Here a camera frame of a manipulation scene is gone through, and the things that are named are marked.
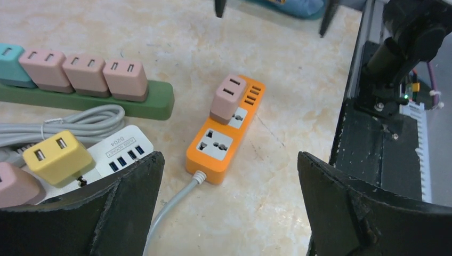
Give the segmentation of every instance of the orange power strip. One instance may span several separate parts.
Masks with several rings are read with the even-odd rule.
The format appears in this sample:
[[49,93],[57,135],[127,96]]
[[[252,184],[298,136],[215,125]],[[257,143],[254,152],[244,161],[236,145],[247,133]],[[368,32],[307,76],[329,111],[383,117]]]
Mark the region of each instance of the orange power strip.
[[215,185],[224,180],[226,170],[234,158],[265,93],[265,85],[240,75],[247,89],[229,124],[220,124],[210,117],[187,149],[185,166],[194,174],[203,171],[206,181]]

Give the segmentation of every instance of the gray cable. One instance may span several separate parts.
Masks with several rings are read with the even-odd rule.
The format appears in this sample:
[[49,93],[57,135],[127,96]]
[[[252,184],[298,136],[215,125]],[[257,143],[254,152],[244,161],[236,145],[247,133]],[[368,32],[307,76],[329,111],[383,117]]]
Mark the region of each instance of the gray cable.
[[40,124],[0,124],[0,147],[37,143],[69,130],[82,143],[97,143],[124,127],[124,109],[103,105]]
[[205,179],[206,174],[204,172],[196,171],[195,174],[193,175],[193,179],[191,180],[191,182],[188,185],[186,185],[181,191],[179,191],[179,193],[177,193],[173,198],[171,198],[171,200],[169,200],[169,202],[166,203],[165,206],[163,206],[163,208],[155,217],[155,220],[149,229],[148,237],[146,239],[146,245],[144,246],[143,256],[148,255],[149,244],[157,230],[158,225],[161,223],[165,215],[170,210],[172,210],[176,206],[176,204],[180,202],[180,200],[186,197],[188,193],[190,193],[190,191],[192,191],[196,187],[196,185],[203,183]]

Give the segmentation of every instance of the tabletop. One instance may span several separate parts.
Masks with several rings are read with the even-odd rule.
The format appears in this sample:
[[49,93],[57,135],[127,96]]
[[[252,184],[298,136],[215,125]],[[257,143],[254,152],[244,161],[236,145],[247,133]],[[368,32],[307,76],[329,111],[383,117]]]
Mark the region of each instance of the tabletop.
[[[156,215],[191,179],[185,151],[229,74],[267,91],[224,182],[204,183],[164,220],[150,255],[302,255],[310,237],[299,151],[328,161],[361,13],[341,7],[326,37],[303,21],[229,0],[0,0],[0,42],[141,60],[173,85],[171,118],[127,118],[165,157]],[[72,110],[0,102],[2,123],[40,123]]]

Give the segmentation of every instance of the green power strip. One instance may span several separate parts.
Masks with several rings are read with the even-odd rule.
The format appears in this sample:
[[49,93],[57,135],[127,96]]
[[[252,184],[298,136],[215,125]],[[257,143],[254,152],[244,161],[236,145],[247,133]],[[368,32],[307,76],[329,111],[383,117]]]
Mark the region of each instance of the green power strip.
[[149,80],[148,86],[149,94],[146,101],[134,102],[116,100],[113,97],[97,98],[75,92],[59,93],[0,84],[0,101],[80,111],[106,104],[117,104],[124,108],[126,116],[155,120],[169,119],[174,106],[172,85]]

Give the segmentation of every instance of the usb charger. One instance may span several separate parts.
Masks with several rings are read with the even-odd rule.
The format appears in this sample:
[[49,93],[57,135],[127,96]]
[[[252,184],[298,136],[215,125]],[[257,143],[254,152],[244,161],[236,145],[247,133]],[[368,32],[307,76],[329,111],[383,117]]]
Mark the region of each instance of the usb charger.
[[69,131],[62,131],[23,152],[27,166],[51,185],[64,185],[77,172],[94,166],[86,148]]

